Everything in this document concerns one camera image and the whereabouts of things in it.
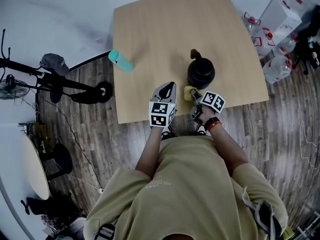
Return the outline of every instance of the water bottle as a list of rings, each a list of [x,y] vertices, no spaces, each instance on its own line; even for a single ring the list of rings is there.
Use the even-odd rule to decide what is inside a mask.
[[[255,19],[255,17],[250,16],[247,12],[244,13],[242,20],[250,36],[253,36],[256,33],[256,26],[260,25],[261,20]]]
[[[120,69],[122,69],[126,73],[129,73],[132,70],[134,70],[134,66],[116,50],[110,51],[108,58],[113,64],[116,64]]]
[[[269,60],[262,68],[265,80],[273,84],[290,75],[292,61],[281,55]]]
[[[267,54],[275,47],[275,43],[272,38],[272,33],[265,27],[256,34],[256,37],[252,38],[260,60],[267,56]]]
[[[273,49],[274,55],[286,55],[291,53],[295,49],[297,42],[297,35],[295,32],[292,32]]]

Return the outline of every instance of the left arm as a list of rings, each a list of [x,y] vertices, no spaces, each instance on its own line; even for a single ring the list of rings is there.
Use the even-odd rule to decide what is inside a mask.
[[[135,169],[153,178],[159,160],[159,149],[162,135],[162,127],[152,127],[150,136],[145,144],[142,155],[136,164]]]

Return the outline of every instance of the gray cap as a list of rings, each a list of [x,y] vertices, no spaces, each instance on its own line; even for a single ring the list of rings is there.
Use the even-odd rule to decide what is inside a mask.
[[[53,53],[43,55],[40,66],[45,69],[53,69],[60,76],[66,76],[69,73],[65,59]]]

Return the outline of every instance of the hand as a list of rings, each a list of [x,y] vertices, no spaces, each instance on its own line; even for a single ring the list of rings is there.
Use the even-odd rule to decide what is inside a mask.
[[[202,114],[199,116],[200,120],[205,124],[210,118],[214,118],[215,112],[214,110],[207,106],[207,105],[201,105]]]

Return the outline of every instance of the red wristband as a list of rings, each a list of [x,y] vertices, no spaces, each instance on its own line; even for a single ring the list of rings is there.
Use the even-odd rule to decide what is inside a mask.
[[[211,125],[208,127],[208,132],[210,132],[211,129],[212,129],[213,127],[215,127],[216,125],[218,125],[218,124],[222,125],[221,122],[214,122],[213,124],[211,124]]]

